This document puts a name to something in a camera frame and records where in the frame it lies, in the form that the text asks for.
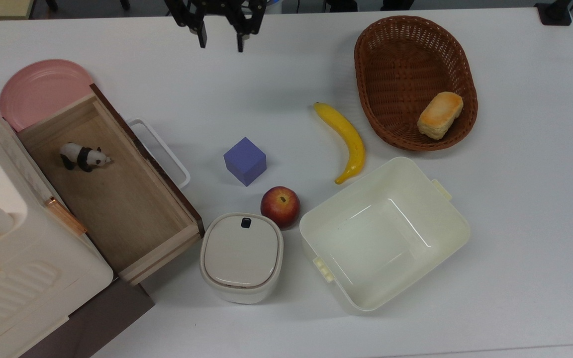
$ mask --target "wicker basket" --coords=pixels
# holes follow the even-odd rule
[[[436,23],[391,16],[371,24],[355,44],[362,108],[378,136],[407,150],[439,150],[462,140],[475,124],[477,93],[464,50]],[[421,134],[417,120],[437,93],[452,91],[464,109],[444,138]]]

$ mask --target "toy banana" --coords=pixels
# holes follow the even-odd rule
[[[341,184],[346,179],[354,177],[359,174],[364,167],[364,159],[366,158],[366,151],[364,150],[364,143],[360,134],[357,133],[355,127],[348,122],[341,113],[336,111],[328,104],[316,102],[313,108],[318,113],[320,118],[326,122],[342,139],[346,142],[348,147],[348,162],[344,172],[335,179],[335,184]]]

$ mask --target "toy bread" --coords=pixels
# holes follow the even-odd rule
[[[451,91],[442,91],[436,95],[421,112],[417,126],[422,134],[434,140],[440,140],[461,114],[464,100]]]

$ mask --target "apple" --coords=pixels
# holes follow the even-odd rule
[[[286,229],[300,216],[300,199],[293,190],[275,186],[262,197],[260,213],[273,220],[280,229]]]

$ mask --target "wooden drawer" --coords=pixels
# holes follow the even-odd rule
[[[204,234],[202,219],[104,95],[94,93],[18,133],[64,204],[121,278],[137,284]],[[68,142],[101,147],[113,162],[67,170]]]

